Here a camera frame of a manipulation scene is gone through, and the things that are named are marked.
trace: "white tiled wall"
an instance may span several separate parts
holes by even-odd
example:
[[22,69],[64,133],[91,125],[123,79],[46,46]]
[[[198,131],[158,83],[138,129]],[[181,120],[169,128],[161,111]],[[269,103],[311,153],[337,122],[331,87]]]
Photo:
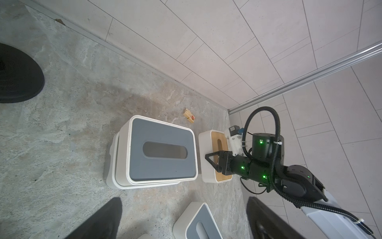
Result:
[[381,0],[33,1],[225,108],[382,40]]
[[[273,107],[280,116],[285,165],[307,167],[345,210],[365,220],[376,238],[381,238],[382,229],[382,122],[377,115],[382,111],[381,66],[379,55],[259,104]],[[257,107],[231,115],[231,124],[242,127]],[[273,117],[267,112],[260,115],[248,131],[274,133]],[[262,191],[256,182],[246,185]],[[252,196],[245,189],[243,195]],[[300,209],[274,191],[256,197],[305,238],[326,238]]]

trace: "marble floor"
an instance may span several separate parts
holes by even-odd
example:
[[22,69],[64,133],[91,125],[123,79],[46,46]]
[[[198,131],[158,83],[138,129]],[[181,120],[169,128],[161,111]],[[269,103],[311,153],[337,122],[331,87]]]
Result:
[[121,239],[174,238],[172,226],[192,201],[209,205],[224,238],[249,238],[238,177],[134,190],[103,179],[107,145],[131,116],[198,136],[227,128],[226,109],[18,1],[0,1],[0,32],[1,43],[30,55],[45,75],[35,98],[0,104],[0,238],[65,238],[113,197],[123,204]]

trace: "small wooden block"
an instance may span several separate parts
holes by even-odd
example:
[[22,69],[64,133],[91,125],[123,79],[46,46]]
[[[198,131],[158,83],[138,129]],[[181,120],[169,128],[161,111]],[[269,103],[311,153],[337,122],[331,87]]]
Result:
[[186,109],[183,115],[190,121],[191,123],[194,123],[195,121],[195,116],[191,113],[189,109]]

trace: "cable tie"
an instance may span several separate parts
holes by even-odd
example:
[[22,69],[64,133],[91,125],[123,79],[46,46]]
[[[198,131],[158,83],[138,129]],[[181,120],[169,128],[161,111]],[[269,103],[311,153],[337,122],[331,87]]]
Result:
[[363,223],[365,220],[363,220],[362,218],[358,219],[358,221],[355,221],[354,224],[360,224],[360,223]]

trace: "black corrugated cable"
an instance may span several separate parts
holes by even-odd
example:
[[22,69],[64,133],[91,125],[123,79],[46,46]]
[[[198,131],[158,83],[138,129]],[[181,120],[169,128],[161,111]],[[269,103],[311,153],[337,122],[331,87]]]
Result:
[[[243,132],[243,138],[242,138],[242,148],[243,148],[244,154],[248,158],[250,158],[250,159],[254,159],[254,158],[252,157],[252,155],[250,155],[247,152],[247,149],[245,147],[245,138],[246,138],[246,134],[247,134],[249,123],[251,122],[252,118],[257,113],[259,113],[260,111],[269,111],[273,115],[273,118],[275,120],[275,126],[276,126],[276,130],[275,130],[275,142],[279,142],[279,140],[280,140],[281,126],[280,126],[280,118],[278,117],[278,113],[273,108],[268,107],[268,106],[263,106],[263,107],[257,108],[256,110],[254,110],[249,115],[249,117],[247,119],[247,122],[245,123],[244,132]],[[363,222],[359,221],[359,219],[356,216],[354,216],[353,214],[351,214],[350,212],[345,211],[342,208],[337,208],[335,206],[323,205],[323,204],[314,203],[314,202],[306,202],[306,201],[302,201],[302,200],[297,200],[297,199],[291,198],[289,195],[285,194],[278,187],[276,187],[275,182],[274,182],[274,172],[275,172],[275,164],[276,164],[276,157],[277,157],[278,148],[279,148],[279,144],[277,144],[277,143],[275,144],[274,147],[272,147],[272,161],[270,163],[268,180],[269,180],[269,183],[272,186],[272,188],[275,189],[275,191],[281,197],[285,198],[286,200],[290,201],[291,203],[293,203],[295,205],[306,206],[306,207],[310,207],[310,208],[315,208],[315,209],[319,209],[319,210],[323,210],[323,211],[329,211],[329,212],[333,212],[333,213],[337,213],[337,214],[343,215],[343,216],[349,218],[352,222],[359,222],[359,223],[357,223],[357,225],[364,232],[366,232],[366,234],[371,235],[371,236],[374,237],[373,231],[367,225],[365,225]]]

